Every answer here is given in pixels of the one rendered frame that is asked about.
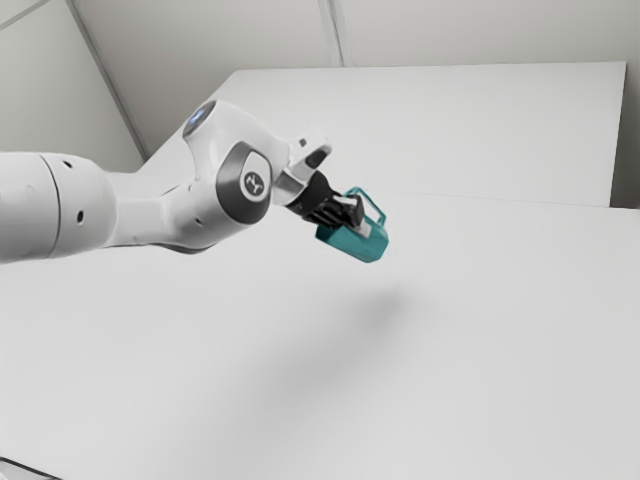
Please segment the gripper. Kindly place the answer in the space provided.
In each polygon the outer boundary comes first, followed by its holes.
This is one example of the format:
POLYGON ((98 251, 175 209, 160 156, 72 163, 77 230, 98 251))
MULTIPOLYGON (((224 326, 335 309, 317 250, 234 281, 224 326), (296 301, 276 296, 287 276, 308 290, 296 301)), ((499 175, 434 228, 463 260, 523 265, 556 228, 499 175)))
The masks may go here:
POLYGON ((368 229, 362 198, 359 195, 339 196, 319 171, 312 175, 306 188, 290 203, 290 211, 313 224, 331 224, 332 229, 368 229))

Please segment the teal faceted mug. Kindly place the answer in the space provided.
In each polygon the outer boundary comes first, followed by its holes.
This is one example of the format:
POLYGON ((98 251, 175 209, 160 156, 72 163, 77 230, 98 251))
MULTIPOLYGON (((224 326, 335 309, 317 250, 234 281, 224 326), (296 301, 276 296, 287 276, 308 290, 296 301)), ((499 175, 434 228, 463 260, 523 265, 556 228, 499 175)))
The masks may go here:
POLYGON ((353 187, 340 196, 347 195, 362 198, 368 229, 353 231, 345 227, 332 229, 331 224, 319 225, 315 238, 364 263, 376 262, 382 258, 389 244, 385 226, 387 216, 361 187, 353 187))

